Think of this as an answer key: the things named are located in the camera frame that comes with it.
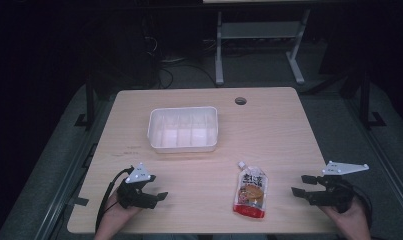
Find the white plastic container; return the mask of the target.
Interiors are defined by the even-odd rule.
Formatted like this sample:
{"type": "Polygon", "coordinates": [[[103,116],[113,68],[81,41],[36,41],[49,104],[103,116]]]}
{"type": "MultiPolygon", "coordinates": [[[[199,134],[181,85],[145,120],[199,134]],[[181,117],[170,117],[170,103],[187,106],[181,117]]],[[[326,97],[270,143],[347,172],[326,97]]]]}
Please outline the white plastic container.
{"type": "Polygon", "coordinates": [[[218,142],[218,111],[212,106],[154,109],[147,137],[157,153],[212,152],[218,142]]]}

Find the black metal stand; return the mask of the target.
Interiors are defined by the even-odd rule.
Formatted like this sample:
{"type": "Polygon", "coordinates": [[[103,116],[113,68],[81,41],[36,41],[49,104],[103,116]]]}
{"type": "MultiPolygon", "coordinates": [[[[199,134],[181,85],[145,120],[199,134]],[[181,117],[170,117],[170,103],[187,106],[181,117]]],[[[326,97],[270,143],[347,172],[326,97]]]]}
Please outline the black metal stand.
{"type": "Polygon", "coordinates": [[[360,107],[359,120],[362,125],[370,130],[372,127],[383,127],[386,125],[378,112],[370,112],[370,74],[365,70],[360,84],[360,107]]]}
{"type": "Polygon", "coordinates": [[[75,121],[75,126],[84,127],[86,131],[89,131],[95,119],[95,93],[90,80],[88,80],[85,84],[85,93],[86,112],[78,116],[77,120],[75,121]]]}

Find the red and white snack pouch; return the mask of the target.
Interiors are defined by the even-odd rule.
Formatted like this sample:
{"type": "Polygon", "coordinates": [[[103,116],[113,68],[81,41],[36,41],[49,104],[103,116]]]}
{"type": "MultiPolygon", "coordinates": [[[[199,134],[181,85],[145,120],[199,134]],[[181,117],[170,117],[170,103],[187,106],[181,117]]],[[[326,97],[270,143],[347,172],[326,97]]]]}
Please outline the red and white snack pouch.
{"type": "Polygon", "coordinates": [[[256,166],[239,162],[238,175],[233,211],[242,216],[262,219],[266,212],[268,177],[256,166]]]}

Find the person's right hand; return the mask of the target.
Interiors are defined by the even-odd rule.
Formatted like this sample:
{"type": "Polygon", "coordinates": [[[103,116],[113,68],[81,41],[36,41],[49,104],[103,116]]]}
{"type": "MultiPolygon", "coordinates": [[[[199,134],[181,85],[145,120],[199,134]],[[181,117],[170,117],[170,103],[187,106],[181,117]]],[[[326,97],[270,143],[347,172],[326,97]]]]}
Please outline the person's right hand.
{"type": "Polygon", "coordinates": [[[371,235],[365,208],[357,197],[352,199],[350,209],[344,213],[338,213],[330,206],[319,206],[319,209],[334,222],[344,237],[345,234],[355,232],[368,232],[371,235]]]}

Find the white metal desk frame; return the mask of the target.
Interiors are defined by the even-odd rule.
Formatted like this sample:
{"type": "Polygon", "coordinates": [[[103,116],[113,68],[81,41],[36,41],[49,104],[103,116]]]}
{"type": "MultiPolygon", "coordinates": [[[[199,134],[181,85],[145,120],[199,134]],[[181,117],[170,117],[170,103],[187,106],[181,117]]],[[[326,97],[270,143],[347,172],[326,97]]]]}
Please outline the white metal desk frame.
{"type": "Polygon", "coordinates": [[[233,39],[283,39],[294,40],[294,45],[286,53],[287,61],[297,84],[305,83],[302,72],[297,63],[297,54],[307,27],[310,10],[303,12],[299,21],[278,22],[236,22],[222,21],[222,13],[217,16],[216,25],[216,54],[215,54],[215,83],[224,84],[222,41],[233,39]]]}

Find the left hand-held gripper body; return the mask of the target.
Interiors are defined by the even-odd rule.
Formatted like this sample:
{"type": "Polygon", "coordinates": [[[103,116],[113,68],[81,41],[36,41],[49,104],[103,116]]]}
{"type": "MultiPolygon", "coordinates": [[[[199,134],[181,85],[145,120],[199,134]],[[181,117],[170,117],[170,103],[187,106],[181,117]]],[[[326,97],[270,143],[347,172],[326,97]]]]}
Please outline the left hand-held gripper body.
{"type": "Polygon", "coordinates": [[[127,209],[138,207],[143,209],[154,209],[156,196],[143,192],[147,177],[151,175],[143,163],[131,168],[129,175],[120,183],[117,190],[119,204],[127,209]]]}

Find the person's left hand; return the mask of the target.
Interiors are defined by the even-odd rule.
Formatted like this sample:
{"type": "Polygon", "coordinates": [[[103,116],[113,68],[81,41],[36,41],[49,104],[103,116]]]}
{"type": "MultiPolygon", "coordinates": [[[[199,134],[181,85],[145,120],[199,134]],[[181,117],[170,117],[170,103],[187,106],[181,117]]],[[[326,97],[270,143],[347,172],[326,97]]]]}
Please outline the person's left hand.
{"type": "Polygon", "coordinates": [[[140,211],[141,208],[137,207],[123,208],[118,203],[117,193],[114,192],[107,201],[107,207],[99,229],[117,233],[140,211]]]}

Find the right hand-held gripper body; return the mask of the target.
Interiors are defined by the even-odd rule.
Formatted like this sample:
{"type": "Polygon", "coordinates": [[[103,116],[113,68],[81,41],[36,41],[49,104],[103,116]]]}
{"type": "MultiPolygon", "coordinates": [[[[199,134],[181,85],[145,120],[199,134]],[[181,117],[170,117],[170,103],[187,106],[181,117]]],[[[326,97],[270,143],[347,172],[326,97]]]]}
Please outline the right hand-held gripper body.
{"type": "Polygon", "coordinates": [[[322,170],[321,176],[316,176],[318,184],[325,187],[324,191],[308,192],[310,205],[334,207],[338,213],[344,213],[351,207],[354,197],[357,197],[370,212],[370,200],[359,194],[356,187],[343,179],[344,175],[367,171],[367,164],[351,164],[329,161],[322,170]]]}

